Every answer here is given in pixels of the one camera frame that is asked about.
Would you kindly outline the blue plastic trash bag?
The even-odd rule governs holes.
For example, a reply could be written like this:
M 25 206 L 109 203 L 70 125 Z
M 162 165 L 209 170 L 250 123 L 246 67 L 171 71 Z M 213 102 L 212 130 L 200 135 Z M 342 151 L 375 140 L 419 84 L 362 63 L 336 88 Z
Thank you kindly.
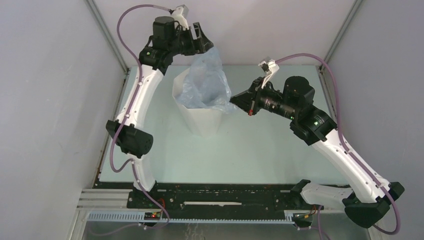
M 229 114 L 237 109 L 230 103 L 231 96 L 219 50 L 212 47 L 193 59 L 182 80 L 182 92 L 176 95 L 176 102 L 187 109 L 215 109 Z

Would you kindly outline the white translucent trash bin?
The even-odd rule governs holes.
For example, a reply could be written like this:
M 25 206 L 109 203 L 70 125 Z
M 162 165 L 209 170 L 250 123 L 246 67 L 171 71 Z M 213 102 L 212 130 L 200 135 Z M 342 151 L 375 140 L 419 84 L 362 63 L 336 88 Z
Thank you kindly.
M 197 136 L 208 138 L 215 135 L 222 123 L 224 113 L 217 109 L 186 108 L 177 102 L 177 96 L 183 92 L 183 81 L 189 73 L 184 70 L 173 80 L 172 96 L 190 131 Z

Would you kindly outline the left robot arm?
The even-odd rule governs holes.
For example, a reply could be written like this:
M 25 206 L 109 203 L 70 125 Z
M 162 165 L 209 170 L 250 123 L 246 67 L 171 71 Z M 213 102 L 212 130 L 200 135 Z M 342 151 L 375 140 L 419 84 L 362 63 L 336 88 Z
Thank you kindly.
M 148 156 L 154 137 L 143 130 L 153 95 L 175 56 L 204 54 L 213 46 L 199 22 L 189 26 L 175 17 L 156 17 L 152 35 L 135 56 L 137 68 L 129 96 L 117 117 L 106 123 L 112 138 L 110 168 L 119 173 L 130 165 L 134 187 L 142 191 L 138 201 L 145 208 L 153 208 L 158 202 L 158 194 L 151 190 L 156 180 Z

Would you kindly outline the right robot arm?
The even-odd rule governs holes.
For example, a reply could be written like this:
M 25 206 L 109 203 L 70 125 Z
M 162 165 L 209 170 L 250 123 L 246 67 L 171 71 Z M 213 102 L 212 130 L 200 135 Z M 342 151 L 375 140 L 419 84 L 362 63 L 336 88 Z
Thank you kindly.
M 295 208 L 322 205 L 343 210 L 358 226 L 374 227 L 405 189 L 399 182 L 387 181 L 353 150 L 347 151 L 348 142 L 339 137 L 335 121 L 314 106 L 314 95 L 315 89 L 302 76 L 289 77 L 283 90 L 276 90 L 271 82 L 259 77 L 230 102 L 250 116 L 266 110 L 289 119 L 293 133 L 325 156 L 347 180 L 347 188 L 301 180 L 290 196 Z

